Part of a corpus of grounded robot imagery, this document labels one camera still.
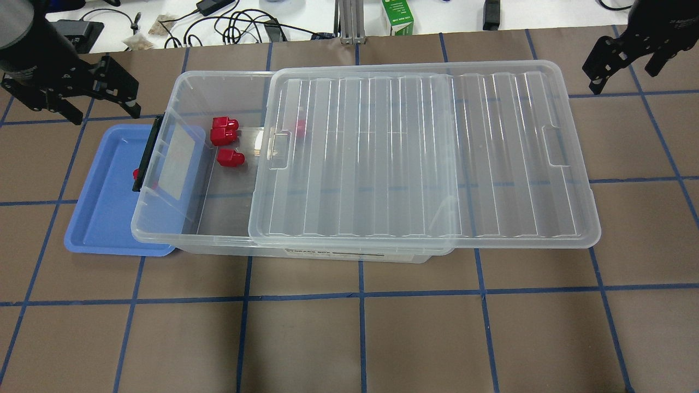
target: transparent plastic box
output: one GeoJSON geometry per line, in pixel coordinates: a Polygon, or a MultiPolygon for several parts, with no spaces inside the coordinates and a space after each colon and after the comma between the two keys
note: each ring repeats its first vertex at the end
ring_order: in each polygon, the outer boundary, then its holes
{"type": "Polygon", "coordinates": [[[190,252],[398,262],[600,237],[544,61],[184,73],[131,227],[190,252]],[[244,168],[215,163],[216,115],[240,121],[244,168]]]}

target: red plastic toy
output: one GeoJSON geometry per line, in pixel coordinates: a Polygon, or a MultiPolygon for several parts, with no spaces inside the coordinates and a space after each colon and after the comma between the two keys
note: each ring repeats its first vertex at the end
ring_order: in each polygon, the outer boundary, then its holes
{"type": "Polygon", "coordinates": [[[211,134],[209,139],[214,146],[228,145],[238,139],[238,121],[229,119],[228,116],[214,117],[211,122],[211,134]]]}
{"type": "Polygon", "coordinates": [[[216,156],[216,161],[221,164],[221,166],[238,166],[245,163],[245,155],[243,153],[236,152],[233,149],[219,149],[219,154],[216,156]]]}

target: blue plastic tray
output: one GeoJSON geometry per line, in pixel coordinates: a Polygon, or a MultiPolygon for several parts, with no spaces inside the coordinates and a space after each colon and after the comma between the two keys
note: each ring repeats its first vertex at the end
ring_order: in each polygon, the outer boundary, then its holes
{"type": "Polygon", "coordinates": [[[72,252],[163,257],[175,248],[141,243],[131,235],[138,193],[131,191],[150,125],[119,124],[107,130],[94,156],[64,238],[72,252]]]}

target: green and white carton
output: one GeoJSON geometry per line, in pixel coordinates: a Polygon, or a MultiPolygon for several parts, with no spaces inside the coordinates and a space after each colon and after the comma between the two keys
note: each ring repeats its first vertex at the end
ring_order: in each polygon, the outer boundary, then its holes
{"type": "Polygon", "coordinates": [[[415,19],[408,7],[408,0],[381,0],[384,5],[386,26],[392,36],[411,36],[415,19]]]}

